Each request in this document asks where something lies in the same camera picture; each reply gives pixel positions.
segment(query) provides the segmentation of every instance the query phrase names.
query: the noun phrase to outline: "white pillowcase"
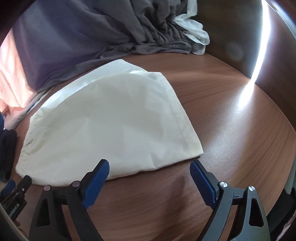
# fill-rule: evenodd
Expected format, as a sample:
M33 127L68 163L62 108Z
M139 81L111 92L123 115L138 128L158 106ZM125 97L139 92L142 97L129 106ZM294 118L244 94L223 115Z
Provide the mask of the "white pillowcase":
M112 179L202 153L166 78L116 60L55 93L31 117L16 171L34 184L65 186L101 159Z

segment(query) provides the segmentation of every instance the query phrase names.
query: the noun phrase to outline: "black fabric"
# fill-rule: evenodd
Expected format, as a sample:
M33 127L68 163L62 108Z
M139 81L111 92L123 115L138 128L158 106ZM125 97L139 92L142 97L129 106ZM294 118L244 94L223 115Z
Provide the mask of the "black fabric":
M277 202L267 215L269 232L273 232L292 209L295 200L285 190L282 191Z
M2 130L4 129L4 118L2 116L2 114L0 113L0 135Z
M16 131L4 130L0 136L0 181L2 182L10 179L16 144Z
M296 240L296 218L292 222L291 226L287 230L287 232L284 234L284 236L281 238L280 241L293 241Z
M282 232L284 232L284 227L288 224L288 222L290 221L290 219L292 218L292 216L294 215L296 211L296 202L294 202L291 210L287 213L287 215L284 217L284 219L279 223L279 225L272 231L270 232L270 238L271 241L276 241L279 237L279 235L281 235ZM294 237L296 237L296 232L294 230L294 232L290 232L291 234L294 234Z

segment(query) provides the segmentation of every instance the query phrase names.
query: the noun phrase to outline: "gray fabric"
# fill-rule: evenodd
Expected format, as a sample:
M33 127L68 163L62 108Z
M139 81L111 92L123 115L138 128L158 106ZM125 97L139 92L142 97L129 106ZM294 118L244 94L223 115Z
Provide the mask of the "gray fabric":
M189 54L173 23L187 0L37 0L13 32L29 86L38 92L131 53Z

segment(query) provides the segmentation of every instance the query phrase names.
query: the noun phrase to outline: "wooden table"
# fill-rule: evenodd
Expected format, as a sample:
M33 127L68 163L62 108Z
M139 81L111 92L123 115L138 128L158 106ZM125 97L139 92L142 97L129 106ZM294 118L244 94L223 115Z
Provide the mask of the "wooden table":
M268 214L287 181L296 151L296 133L274 102L259 87L248 84L248 78L207 54L158 53L124 59L163 73L200 138L204 149L201 163L218 180L234 187L255 186ZM29 117L47 97L16 128L15 165ZM211 209L191 179L189 164L183 161L107 181L95 205L88 209L103 239L195 241ZM15 171L12 176L20 180ZM41 191L41 186L32 185L26 194L28 204L18 220L27 233ZM79 240L67 207L64 212L73 240ZM221 240L227 239L230 228L228 222Z

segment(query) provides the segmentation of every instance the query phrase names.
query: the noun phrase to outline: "metal screw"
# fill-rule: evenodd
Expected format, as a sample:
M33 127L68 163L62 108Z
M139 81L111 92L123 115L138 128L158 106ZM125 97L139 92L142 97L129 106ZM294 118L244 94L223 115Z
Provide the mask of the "metal screw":
M79 181L72 182L72 186L73 187L78 187L79 185L80 185L80 182Z
M256 189L255 189L253 186L249 186L249 190L250 190L251 192L253 192L253 191L255 191Z
M219 185L223 188L228 186L227 182L219 182Z
M48 190L50 190L50 189L51 189L51 186L50 186L50 185L46 185L46 186L43 188L44 191L48 191Z

